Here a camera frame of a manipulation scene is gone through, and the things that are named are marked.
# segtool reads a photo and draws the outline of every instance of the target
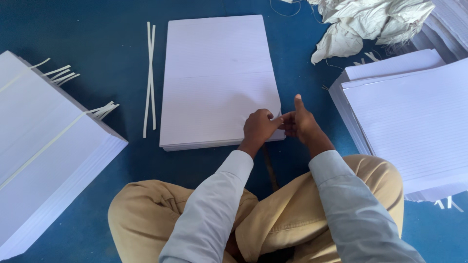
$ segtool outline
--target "person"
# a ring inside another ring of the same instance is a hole
[[[402,180],[387,161],[342,158],[297,95],[277,119],[250,114],[244,140],[195,190],[148,180],[126,185],[109,208],[123,263],[256,262],[294,247],[288,262],[422,263],[401,240]],[[277,129],[310,152],[311,173],[262,201],[246,189],[253,158]]]

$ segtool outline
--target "stack of paper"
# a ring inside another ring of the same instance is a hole
[[[128,144],[30,67],[0,55],[0,260],[25,252]]]
[[[160,147],[239,144],[250,113],[281,115],[261,15],[169,21]],[[282,140],[276,131],[270,140]]]
[[[468,189],[466,68],[422,50],[347,67],[329,89],[359,152],[393,163],[406,199]]]

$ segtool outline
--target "hand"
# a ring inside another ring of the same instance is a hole
[[[244,125],[244,140],[238,150],[248,153],[252,159],[263,143],[268,140],[283,123],[283,118],[274,120],[274,115],[267,109],[259,109],[250,114]]]
[[[312,158],[327,150],[334,150],[335,147],[320,129],[312,113],[304,107],[299,94],[294,98],[294,106],[295,111],[281,116],[284,124],[280,125],[279,129],[285,130],[286,136],[298,137],[309,148]]]

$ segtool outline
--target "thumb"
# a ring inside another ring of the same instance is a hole
[[[296,107],[296,111],[301,112],[304,111],[306,108],[304,107],[304,103],[302,102],[302,97],[300,94],[297,94],[294,97],[294,106]]]
[[[281,124],[283,124],[283,121],[284,119],[282,117],[279,117],[279,118],[272,120],[271,123],[273,123],[273,125],[275,125],[276,128],[278,128]]]

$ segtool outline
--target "white cloth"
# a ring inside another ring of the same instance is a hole
[[[332,23],[312,54],[315,63],[324,58],[359,53],[362,39],[378,39],[377,45],[396,44],[418,33],[434,9],[428,0],[308,0],[318,5],[323,23]]]
[[[243,188],[253,168],[245,152],[233,151],[215,174],[189,197],[161,251],[161,263],[220,263]],[[344,263],[423,263],[398,237],[389,213],[335,150],[309,162],[331,235]]]

